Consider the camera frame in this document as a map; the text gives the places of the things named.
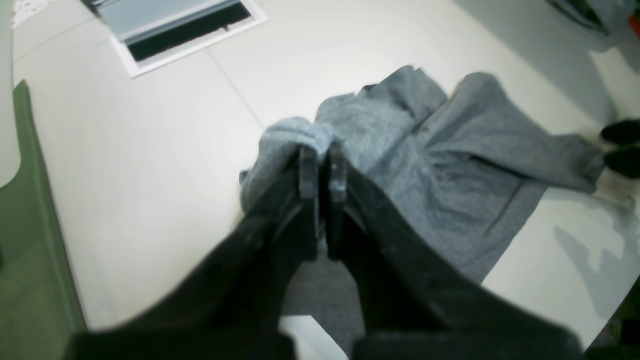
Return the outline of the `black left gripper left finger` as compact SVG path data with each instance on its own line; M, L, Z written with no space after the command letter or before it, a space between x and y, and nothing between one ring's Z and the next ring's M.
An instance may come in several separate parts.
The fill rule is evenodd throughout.
M259 198L176 289L112 330L76 335L67 360L295 360L279 332L288 284L315 260L319 164L301 146Z

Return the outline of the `black finger of the side right gripper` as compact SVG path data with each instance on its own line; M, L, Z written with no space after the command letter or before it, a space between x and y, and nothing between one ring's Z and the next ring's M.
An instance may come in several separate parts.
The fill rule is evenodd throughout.
M599 136L615 145L605 154L605 165L629 179L640 178L640 119L627 118L604 127Z

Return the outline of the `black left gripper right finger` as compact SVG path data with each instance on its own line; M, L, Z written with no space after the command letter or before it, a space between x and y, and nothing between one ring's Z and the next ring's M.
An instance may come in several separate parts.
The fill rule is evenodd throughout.
M576 335L508 303L431 249L347 160L326 158L327 252L358 287L354 360L582 360Z

